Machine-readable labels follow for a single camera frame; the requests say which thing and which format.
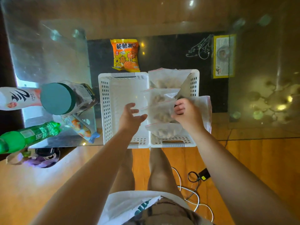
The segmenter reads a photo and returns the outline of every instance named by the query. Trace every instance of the leg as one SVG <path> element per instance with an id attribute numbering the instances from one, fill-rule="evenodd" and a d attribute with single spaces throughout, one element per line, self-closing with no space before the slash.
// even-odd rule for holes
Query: leg
<path id="1" fill-rule="evenodd" d="M 111 193 L 134 190 L 135 182 L 132 172 L 133 155 L 132 150 L 127 149 L 122 165 L 119 168 L 117 177 L 110 189 Z"/>
<path id="2" fill-rule="evenodd" d="M 172 193 L 184 199 L 177 187 L 169 160 L 161 148 L 151 148 L 149 167 L 151 175 L 148 190 Z"/>

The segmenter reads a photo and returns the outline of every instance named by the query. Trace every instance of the tangled white wire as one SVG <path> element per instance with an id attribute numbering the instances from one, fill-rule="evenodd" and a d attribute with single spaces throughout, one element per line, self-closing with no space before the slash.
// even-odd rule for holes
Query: tangled white wire
<path id="1" fill-rule="evenodd" d="M 194 209 L 194 212 L 197 210 L 197 208 L 199 207 L 199 205 L 204 205 L 204 206 L 208 207 L 208 209 L 212 213 L 212 209 L 208 205 L 206 205 L 206 204 L 200 204 L 200 197 L 199 197 L 199 195 L 198 195 L 198 193 L 196 191 L 193 191 L 191 189 L 188 189 L 188 188 L 185 188 L 185 187 L 181 186 L 181 177 L 180 177 L 178 171 L 174 167 L 172 167 L 172 169 L 174 169 L 176 171 L 176 173 L 178 174 L 178 177 L 179 177 L 179 185 L 177 186 L 179 188 L 179 191 L 181 191 L 181 189 L 185 189 L 187 191 L 192 192 L 193 194 L 195 194 L 198 197 L 198 203 L 197 204 L 192 203 L 189 200 L 185 199 L 185 201 L 187 201 L 187 202 L 189 202 L 189 203 L 191 203 L 193 205 L 196 205 L 196 208 Z M 214 221 L 214 214 L 212 213 L 212 220 L 211 220 L 211 222 L 213 222 L 213 221 Z"/>

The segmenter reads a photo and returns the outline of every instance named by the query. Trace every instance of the person's left hand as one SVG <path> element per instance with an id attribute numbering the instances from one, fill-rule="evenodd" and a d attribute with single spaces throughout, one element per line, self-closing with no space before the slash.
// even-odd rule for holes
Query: person's left hand
<path id="1" fill-rule="evenodd" d="M 133 116 L 132 114 L 139 112 L 138 109 L 131 109 L 134 106 L 134 102 L 125 105 L 119 124 L 119 131 L 125 131 L 132 136 L 137 133 L 141 123 L 148 117 L 147 114 Z"/>

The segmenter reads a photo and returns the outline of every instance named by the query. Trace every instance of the teal lid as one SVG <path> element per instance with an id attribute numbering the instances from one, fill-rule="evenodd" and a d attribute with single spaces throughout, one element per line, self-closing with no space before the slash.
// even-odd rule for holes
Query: teal lid
<path id="1" fill-rule="evenodd" d="M 64 115 L 74 109 L 76 94 L 66 84 L 50 83 L 41 87 L 40 100 L 49 113 Z"/>
<path id="2" fill-rule="evenodd" d="M 8 153 L 9 151 L 9 148 L 8 148 L 8 145 L 7 143 L 0 138 L 0 154 L 3 154 L 3 153 Z"/>

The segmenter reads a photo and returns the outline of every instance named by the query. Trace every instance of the black table surface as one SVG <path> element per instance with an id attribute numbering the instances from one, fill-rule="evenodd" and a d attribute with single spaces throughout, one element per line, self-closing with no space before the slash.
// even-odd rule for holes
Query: black table surface
<path id="1" fill-rule="evenodd" d="M 198 69 L 200 72 L 199 96 L 209 95 L 212 112 L 222 113 L 227 112 L 228 108 L 228 78 L 212 78 L 213 59 L 211 55 L 212 36 L 220 34 L 224 34 L 224 32 L 160 35 L 130 39 L 137 39 L 140 44 L 138 63 L 141 72 L 159 68 Z M 110 39 L 88 40 L 87 43 L 92 88 L 99 97 L 98 75 L 100 73 L 119 73 L 120 71 L 112 68 L 113 47 Z"/>

